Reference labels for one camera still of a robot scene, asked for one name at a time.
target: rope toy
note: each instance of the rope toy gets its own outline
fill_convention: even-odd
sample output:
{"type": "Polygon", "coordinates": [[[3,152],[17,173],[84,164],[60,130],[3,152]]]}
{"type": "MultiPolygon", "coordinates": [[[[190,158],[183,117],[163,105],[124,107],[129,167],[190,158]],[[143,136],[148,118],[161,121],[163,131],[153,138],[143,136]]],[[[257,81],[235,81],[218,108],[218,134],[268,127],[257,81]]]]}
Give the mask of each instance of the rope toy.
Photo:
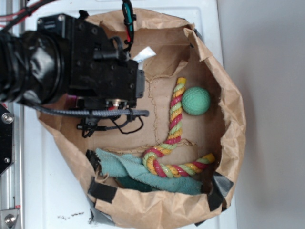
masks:
{"type": "Polygon", "coordinates": [[[173,96],[170,109],[170,131],[167,140],[158,146],[154,146],[146,150],[143,154],[143,165],[155,175],[160,177],[187,177],[193,176],[196,173],[201,173],[208,164],[215,161],[213,154],[207,154],[196,161],[186,163],[183,165],[164,165],[159,163],[156,159],[169,155],[176,147],[177,143],[181,141],[182,134],[182,103],[181,98],[185,92],[185,78],[178,78],[177,84],[173,90],[173,96]]]}

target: gray wall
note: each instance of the gray wall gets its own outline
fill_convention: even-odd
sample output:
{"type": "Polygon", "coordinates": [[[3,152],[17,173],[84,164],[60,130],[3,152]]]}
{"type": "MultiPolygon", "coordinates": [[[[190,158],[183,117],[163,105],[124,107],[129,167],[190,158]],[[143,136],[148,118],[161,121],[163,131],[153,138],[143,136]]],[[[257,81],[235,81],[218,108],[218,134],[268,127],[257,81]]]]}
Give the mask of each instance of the gray wall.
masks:
{"type": "Polygon", "coordinates": [[[305,228],[305,1],[218,0],[218,8],[224,67],[248,124],[238,228],[305,228]]]}

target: tennis ball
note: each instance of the tennis ball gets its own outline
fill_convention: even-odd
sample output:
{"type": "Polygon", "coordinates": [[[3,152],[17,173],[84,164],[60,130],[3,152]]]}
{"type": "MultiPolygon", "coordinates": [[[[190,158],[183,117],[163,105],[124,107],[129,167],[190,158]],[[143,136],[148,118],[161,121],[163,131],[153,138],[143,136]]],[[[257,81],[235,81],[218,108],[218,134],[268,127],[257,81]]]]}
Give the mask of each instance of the tennis ball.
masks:
{"type": "Polygon", "coordinates": [[[182,96],[182,107],[190,115],[202,115],[211,104],[211,98],[207,90],[201,87],[187,89],[182,96]]]}

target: screw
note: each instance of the screw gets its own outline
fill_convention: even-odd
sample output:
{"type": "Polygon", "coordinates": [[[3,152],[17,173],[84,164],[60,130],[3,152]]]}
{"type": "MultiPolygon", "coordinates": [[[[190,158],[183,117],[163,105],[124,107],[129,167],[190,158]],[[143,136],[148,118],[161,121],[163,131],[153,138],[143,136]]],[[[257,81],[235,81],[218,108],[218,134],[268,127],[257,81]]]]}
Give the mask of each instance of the screw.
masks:
{"type": "Polygon", "coordinates": [[[96,35],[97,34],[97,28],[92,28],[91,32],[92,32],[93,35],[96,35]]]}
{"type": "Polygon", "coordinates": [[[90,68],[91,69],[95,69],[95,64],[94,63],[90,63],[90,68]]]}
{"type": "Polygon", "coordinates": [[[129,85],[129,88],[132,89],[132,90],[134,89],[134,87],[135,87],[134,83],[131,83],[131,84],[129,85]]]}
{"type": "Polygon", "coordinates": [[[84,63],[81,60],[78,60],[76,62],[77,66],[82,67],[84,65],[84,63]]]}
{"type": "Polygon", "coordinates": [[[11,124],[14,121],[14,117],[13,117],[13,115],[11,113],[4,113],[2,115],[2,121],[5,124],[11,124]]]}
{"type": "Polygon", "coordinates": [[[12,228],[16,223],[16,217],[12,214],[9,214],[4,218],[4,222],[6,225],[8,225],[9,228],[12,228]]]}
{"type": "Polygon", "coordinates": [[[65,20],[65,16],[64,16],[64,15],[62,15],[62,14],[61,14],[61,15],[59,15],[59,16],[58,16],[58,20],[59,20],[59,21],[63,21],[63,20],[65,20]]]}
{"type": "Polygon", "coordinates": [[[4,163],[8,164],[10,162],[10,159],[8,157],[4,158],[4,163]]]}
{"type": "Polygon", "coordinates": [[[83,30],[85,29],[84,23],[80,23],[80,24],[78,25],[78,29],[79,29],[80,31],[83,31],[83,30]]]}

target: brown paper bag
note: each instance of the brown paper bag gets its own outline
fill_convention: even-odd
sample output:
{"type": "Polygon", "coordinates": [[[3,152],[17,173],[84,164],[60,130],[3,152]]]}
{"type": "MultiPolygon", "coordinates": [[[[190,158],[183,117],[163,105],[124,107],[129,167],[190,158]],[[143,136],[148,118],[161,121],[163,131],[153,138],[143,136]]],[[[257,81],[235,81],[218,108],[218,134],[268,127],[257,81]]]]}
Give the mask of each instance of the brown paper bag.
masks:
{"type": "MultiPolygon", "coordinates": [[[[244,157],[245,113],[240,92],[186,20],[135,9],[135,40],[131,55],[146,46],[157,55],[144,64],[146,88],[137,109],[150,111],[144,128],[131,135],[118,130],[95,132],[82,138],[76,118],[40,114],[41,123],[54,136],[68,166],[79,180],[95,209],[109,215],[117,226],[141,229],[171,229],[214,217],[230,206],[244,157]],[[211,96],[210,109],[201,116],[183,114],[183,135],[179,146],[163,163],[179,164],[214,153],[216,162],[196,179],[204,185],[201,195],[166,191],[142,193],[118,187],[111,177],[101,177],[86,157],[86,151],[101,148],[116,154],[141,154],[163,142],[169,131],[169,104],[178,77],[186,87],[200,86],[211,96]]],[[[109,37],[125,39],[121,11],[91,16],[89,22],[102,26],[109,37]]],[[[65,108],[65,97],[53,104],[65,108]]],[[[136,129],[132,122],[127,130],[136,129]]]]}

